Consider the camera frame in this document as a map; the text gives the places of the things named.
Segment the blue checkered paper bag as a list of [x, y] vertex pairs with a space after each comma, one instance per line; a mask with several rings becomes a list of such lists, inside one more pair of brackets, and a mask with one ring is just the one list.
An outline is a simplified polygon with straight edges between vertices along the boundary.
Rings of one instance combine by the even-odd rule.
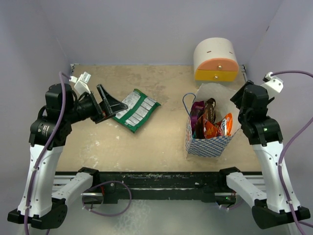
[[182, 103], [188, 115], [185, 135], [186, 159], [220, 157], [240, 129], [239, 110], [230, 99], [235, 90], [217, 83], [201, 84], [187, 93]]

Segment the green chips bag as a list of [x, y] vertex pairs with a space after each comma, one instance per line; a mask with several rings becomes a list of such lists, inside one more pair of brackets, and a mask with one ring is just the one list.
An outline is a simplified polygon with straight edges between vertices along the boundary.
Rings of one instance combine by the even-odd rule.
[[161, 106], [154, 99], [148, 97], [139, 89], [134, 89], [126, 98], [122, 100], [128, 108], [113, 117], [119, 124], [135, 133], [150, 118], [152, 113]]

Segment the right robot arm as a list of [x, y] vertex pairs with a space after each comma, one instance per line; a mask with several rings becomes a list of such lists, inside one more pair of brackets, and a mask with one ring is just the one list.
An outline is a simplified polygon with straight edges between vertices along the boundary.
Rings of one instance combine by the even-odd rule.
[[238, 121], [257, 155], [266, 190], [259, 190], [235, 167], [220, 170], [217, 180], [220, 190], [233, 190], [249, 204], [261, 229], [298, 223], [311, 216], [295, 196], [285, 161], [280, 159], [284, 148], [280, 126], [267, 115], [268, 105], [282, 88], [279, 79], [262, 85], [247, 81], [230, 99], [239, 109]]

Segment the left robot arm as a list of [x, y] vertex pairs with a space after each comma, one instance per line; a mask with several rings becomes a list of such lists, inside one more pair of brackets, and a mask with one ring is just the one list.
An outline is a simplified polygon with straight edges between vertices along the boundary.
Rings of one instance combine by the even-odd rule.
[[92, 92], [77, 97], [69, 84], [55, 84], [45, 93], [46, 105], [30, 127], [30, 165], [25, 190], [18, 207], [7, 220], [39, 230], [56, 229], [63, 223], [68, 207], [84, 191], [99, 190], [100, 173], [83, 167], [69, 183], [53, 192], [53, 182], [60, 155], [72, 125], [91, 119], [98, 124], [124, 111], [128, 106], [113, 98], [99, 84], [102, 101]]

